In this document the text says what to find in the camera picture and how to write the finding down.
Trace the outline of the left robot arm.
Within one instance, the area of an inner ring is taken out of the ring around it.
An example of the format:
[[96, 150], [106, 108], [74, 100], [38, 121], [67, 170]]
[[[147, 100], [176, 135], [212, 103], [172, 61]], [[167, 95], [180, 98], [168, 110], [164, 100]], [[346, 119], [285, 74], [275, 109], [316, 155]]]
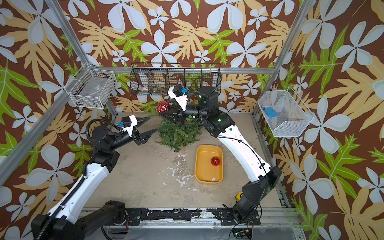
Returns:
[[94, 148], [83, 173], [69, 192], [47, 214], [37, 215], [31, 223], [35, 240], [84, 240], [108, 223], [122, 225], [127, 221], [125, 204], [108, 201], [85, 217], [80, 213], [100, 183], [112, 172], [120, 154], [118, 148], [135, 142], [145, 144], [155, 129], [140, 133], [138, 127], [149, 117], [123, 117], [117, 125], [103, 120], [91, 120], [86, 126], [87, 140]]

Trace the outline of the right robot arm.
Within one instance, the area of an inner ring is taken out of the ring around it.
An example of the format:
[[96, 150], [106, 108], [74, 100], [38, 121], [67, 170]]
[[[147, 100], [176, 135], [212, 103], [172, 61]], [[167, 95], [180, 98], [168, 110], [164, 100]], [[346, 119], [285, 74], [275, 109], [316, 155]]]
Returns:
[[203, 86], [198, 90], [198, 104], [190, 103], [187, 88], [175, 85], [168, 96], [177, 105], [160, 115], [174, 123], [185, 119], [200, 122], [211, 136], [222, 142], [239, 161], [249, 182], [242, 187], [242, 196], [232, 208], [237, 223], [247, 221], [261, 200], [274, 189], [282, 175], [279, 167], [272, 167], [246, 141], [235, 121], [219, 109], [219, 93], [215, 87]]

